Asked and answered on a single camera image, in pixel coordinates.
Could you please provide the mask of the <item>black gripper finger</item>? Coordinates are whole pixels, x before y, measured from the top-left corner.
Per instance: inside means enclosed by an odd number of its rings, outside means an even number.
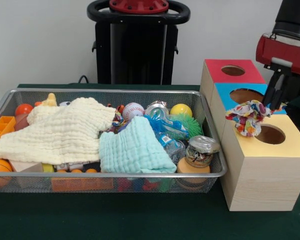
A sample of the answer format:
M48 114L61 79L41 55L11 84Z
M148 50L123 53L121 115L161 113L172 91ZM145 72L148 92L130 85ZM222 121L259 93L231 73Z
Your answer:
M286 95L289 76L281 74L274 84L274 94L271 101L271 110L278 110Z
M282 74L279 71L273 73L262 100L263 105L277 104L281 92L276 90L276 84L281 75Z

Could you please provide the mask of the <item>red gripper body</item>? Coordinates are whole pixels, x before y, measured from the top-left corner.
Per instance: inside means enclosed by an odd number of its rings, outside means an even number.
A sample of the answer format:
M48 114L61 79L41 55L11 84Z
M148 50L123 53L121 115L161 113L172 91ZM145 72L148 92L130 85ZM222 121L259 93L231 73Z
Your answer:
M255 59L267 66L287 67L293 74L300 75L300 40L265 33L258 41Z

